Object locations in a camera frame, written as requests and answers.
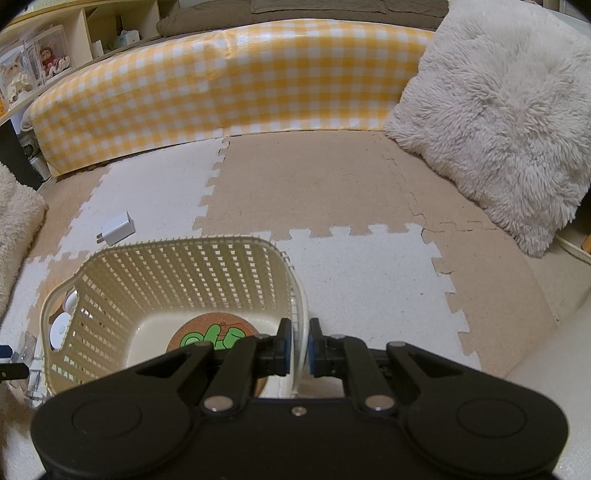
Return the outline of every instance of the wooden shelf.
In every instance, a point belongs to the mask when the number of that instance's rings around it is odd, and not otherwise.
[[[71,75],[130,48],[157,40],[160,36],[156,24],[161,15],[167,16],[176,8],[177,0],[73,0],[19,15],[0,33],[0,46],[33,36],[52,25],[63,25],[73,64],[67,75]],[[106,47],[121,29],[138,30],[142,40],[93,59],[90,45],[101,40],[103,48]],[[56,78],[12,105],[0,116],[0,125],[67,75]]]

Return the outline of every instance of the white fluffy cushion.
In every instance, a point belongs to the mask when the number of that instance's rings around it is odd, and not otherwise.
[[[0,164],[0,317],[46,209],[41,195],[18,183]]]
[[[537,5],[450,0],[384,131],[540,256],[591,181],[591,41]]]

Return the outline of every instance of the round coaster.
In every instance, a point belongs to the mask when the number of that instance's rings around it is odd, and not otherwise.
[[[177,330],[166,349],[176,350],[195,342],[211,342],[216,350],[227,350],[241,338],[256,335],[256,329],[245,319],[231,313],[204,313],[189,320]],[[267,383],[266,378],[256,381],[255,395],[258,397]]]

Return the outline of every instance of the floor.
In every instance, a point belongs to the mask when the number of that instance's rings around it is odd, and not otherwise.
[[[372,347],[406,340],[499,376],[567,321],[591,285],[591,267],[556,245],[540,260],[526,258],[450,182],[377,132],[178,145],[52,180],[40,192],[47,220],[0,327],[13,342],[26,327],[38,335],[44,299],[100,248],[100,225],[122,209],[137,230],[130,242],[270,238],[290,256],[328,333]],[[338,392],[312,382],[302,391]],[[2,426],[10,479],[25,478],[9,459],[26,450],[28,418]],[[29,473],[38,467],[32,460]]]

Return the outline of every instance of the yellow checkered fabric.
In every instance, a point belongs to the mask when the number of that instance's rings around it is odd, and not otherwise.
[[[65,78],[37,99],[33,126],[56,174],[227,135],[379,130],[432,37],[286,20],[172,39]]]

